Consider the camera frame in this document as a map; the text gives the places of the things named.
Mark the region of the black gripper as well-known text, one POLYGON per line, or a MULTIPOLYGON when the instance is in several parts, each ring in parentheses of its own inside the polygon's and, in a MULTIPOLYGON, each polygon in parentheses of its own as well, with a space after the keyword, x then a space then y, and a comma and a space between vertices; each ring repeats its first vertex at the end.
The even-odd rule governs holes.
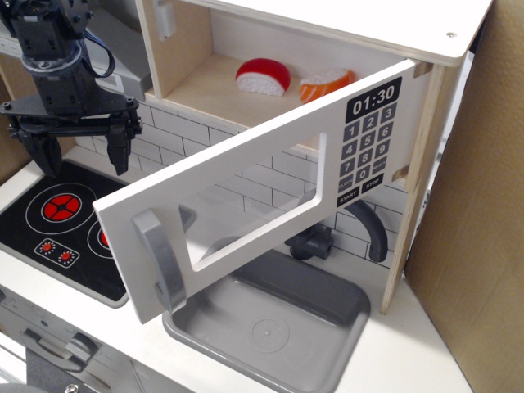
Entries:
POLYGON ((131 140, 142 132, 138 101, 98 86, 83 61, 23 62, 34 80, 34 95, 4 102, 1 114, 10 134, 23 143, 38 167, 56 177, 62 154, 58 138, 104 136, 117 175, 128 171, 131 140))

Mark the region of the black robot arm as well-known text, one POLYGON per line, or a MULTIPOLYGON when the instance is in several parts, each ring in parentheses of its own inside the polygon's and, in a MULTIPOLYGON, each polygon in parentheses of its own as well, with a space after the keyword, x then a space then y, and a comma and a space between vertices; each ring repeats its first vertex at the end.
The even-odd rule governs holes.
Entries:
POLYGON ((61 137, 103 136, 117 174, 129 167, 131 142, 142 132, 138 100, 101 88, 86 42, 86 1, 3 1, 1 21, 21 47, 21 63, 37 94, 4 102, 8 131, 48 176, 61 170, 61 137))

